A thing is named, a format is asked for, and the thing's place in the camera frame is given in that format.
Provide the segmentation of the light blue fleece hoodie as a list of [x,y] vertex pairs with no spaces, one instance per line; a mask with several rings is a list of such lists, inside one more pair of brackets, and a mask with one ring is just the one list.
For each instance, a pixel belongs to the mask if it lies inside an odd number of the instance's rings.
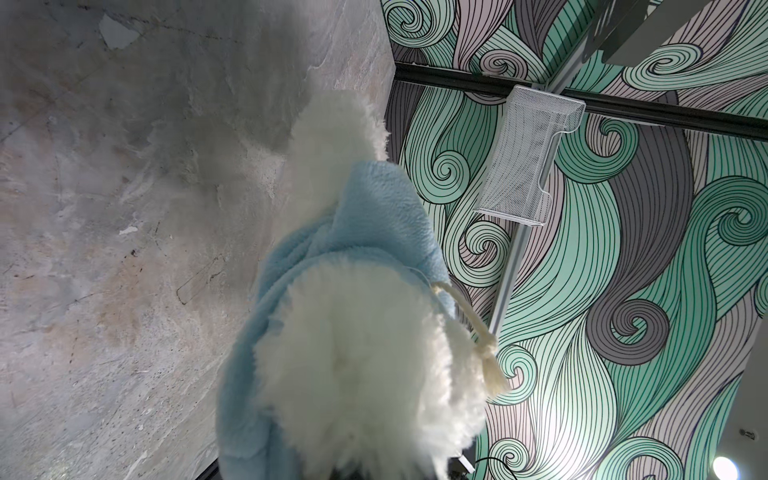
[[265,263],[220,381],[226,479],[443,479],[506,392],[404,171],[353,166]]

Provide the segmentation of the white teddy bear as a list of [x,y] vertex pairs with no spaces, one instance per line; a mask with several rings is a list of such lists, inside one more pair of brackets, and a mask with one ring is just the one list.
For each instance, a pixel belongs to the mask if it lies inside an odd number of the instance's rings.
[[444,479],[484,425],[481,357],[386,139],[351,91],[314,96],[291,131],[272,252],[287,288],[253,354],[308,479]]

